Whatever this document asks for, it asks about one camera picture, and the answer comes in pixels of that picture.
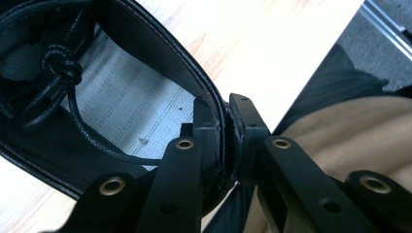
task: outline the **gray fabric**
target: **gray fabric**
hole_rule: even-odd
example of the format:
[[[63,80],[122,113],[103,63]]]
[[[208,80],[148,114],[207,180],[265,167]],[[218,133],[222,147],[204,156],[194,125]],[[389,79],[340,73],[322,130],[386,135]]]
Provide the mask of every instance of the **gray fabric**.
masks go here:
[[[412,31],[412,0],[374,0],[397,23]],[[412,62],[357,13],[338,40],[356,68],[390,81],[385,90],[412,84]]]
[[[124,152],[161,158],[169,141],[179,136],[181,123],[192,122],[194,97],[122,50],[102,30],[80,62],[81,115]],[[62,106],[68,109],[66,102]]]
[[[282,134],[295,121],[319,109],[365,96],[392,94],[382,90],[386,83],[356,70],[346,52],[334,45],[273,134]]]

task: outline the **black leather bag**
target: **black leather bag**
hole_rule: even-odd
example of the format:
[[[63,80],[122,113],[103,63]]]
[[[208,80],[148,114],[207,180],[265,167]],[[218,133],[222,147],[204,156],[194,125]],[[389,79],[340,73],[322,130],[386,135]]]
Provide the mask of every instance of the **black leather bag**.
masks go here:
[[[203,214],[207,214],[233,186],[225,102],[190,54],[132,0],[1,1],[1,155],[75,199],[105,174],[121,172],[140,179],[155,173],[160,159],[125,153],[98,132],[98,127],[91,126],[93,118],[86,120],[79,110],[80,102],[87,101],[79,96],[79,89],[88,81],[105,76],[97,73],[98,69],[86,74],[91,63],[99,61],[92,55],[99,55],[100,48],[106,46],[99,45],[98,33],[104,40],[114,42],[117,50],[127,53],[127,59],[166,77],[164,80],[173,82],[204,106],[203,116],[210,116],[208,127],[213,132],[213,141],[209,141],[213,145],[202,152]],[[145,77],[145,72],[139,74],[139,82],[151,78]],[[122,76],[120,73],[114,82],[121,81]],[[127,91],[147,92],[137,87]],[[83,90],[93,91],[87,87]],[[170,98],[167,93],[158,91],[162,98]],[[89,104],[84,108],[95,107],[99,106]],[[130,114],[127,106],[111,111],[120,117]],[[186,122],[177,123],[178,131],[182,123]],[[150,139],[134,140],[131,144],[147,144]]]

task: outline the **screw hole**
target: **screw hole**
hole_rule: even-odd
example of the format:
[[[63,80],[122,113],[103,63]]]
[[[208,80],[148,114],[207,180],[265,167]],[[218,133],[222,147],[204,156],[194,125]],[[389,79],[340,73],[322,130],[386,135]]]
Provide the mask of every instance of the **screw hole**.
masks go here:
[[[188,150],[191,149],[193,147],[193,141],[191,140],[181,140],[179,142],[176,143],[176,147],[180,150]]]
[[[322,208],[324,208],[329,213],[339,214],[342,212],[342,208],[339,206],[339,204],[328,198],[322,199],[320,204]]]
[[[285,140],[277,139],[272,142],[273,146],[280,149],[288,149],[291,147],[291,143]]]
[[[120,193],[125,187],[124,180],[120,177],[113,177],[100,185],[99,192],[104,196],[112,196]]]
[[[371,176],[362,176],[360,178],[360,183],[367,189],[376,193],[388,194],[391,192],[391,187],[389,185]]]

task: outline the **beige fabric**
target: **beige fabric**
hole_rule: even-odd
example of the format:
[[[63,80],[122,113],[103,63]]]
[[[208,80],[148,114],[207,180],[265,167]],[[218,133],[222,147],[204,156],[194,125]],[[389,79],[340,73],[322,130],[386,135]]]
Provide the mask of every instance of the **beige fabric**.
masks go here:
[[[353,171],[369,170],[412,192],[411,99],[367,97],[343,102],[303,117],[283,136],[297,141],[328,175],[340,181]],[[253,220],[248,219],[251,225],[245,232],[256,233],[250,229],[261,228],[265,219],[256,207],[251,211],[255,213],[249,213]]]
[[[266,216],[263,208],[258,201],[258,189],[255,187],[254,195],[252,197],[251,207],[249,208],[248,218],[246,219],[245,233],[270,233],[278,232],[277,229],[270,229],[267,224]]]

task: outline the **black drawstring cord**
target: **black drawstring cord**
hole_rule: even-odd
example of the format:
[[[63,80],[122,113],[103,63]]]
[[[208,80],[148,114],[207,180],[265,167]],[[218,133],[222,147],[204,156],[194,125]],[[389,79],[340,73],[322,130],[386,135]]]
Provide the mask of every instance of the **black drawstring cord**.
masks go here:
[[[81,9],[75,22],[70,27],[69,33],[64,38],[64,44],[68,44],[70,37],[73,35],[79,21],[83,17],[85,9]],[[82,136],[96,148],[101,151],[121,159],[123,161],[135,163],[138,165],[158,166],[160,159],[141,158],[133,155],[128,155],[121,150],[113,150],[112,148],[102,143],[97,137],[93,136],[90,127],[83,121],[79,112],[79,107],[76,100],[76,85],[82,81],[82,66],[77,62],[73,53],[63,45],[51,45],[46,49],[41,61],[43,74],[50,82],[37,93],[33,101],[24,108],[20,114],[20,127],[22,129],[30,129],[36,127],[40,123],[47,120],[57,108],[61,101],[67,95],[67,100],[70,109],[71,118],[74,120],[79,132]],[[45,101],[50,100],[50,103],[44,108],[41,113],[37,114],[30,120],[24,121],[24,117],[34,115],[38,109],[45,104]]]

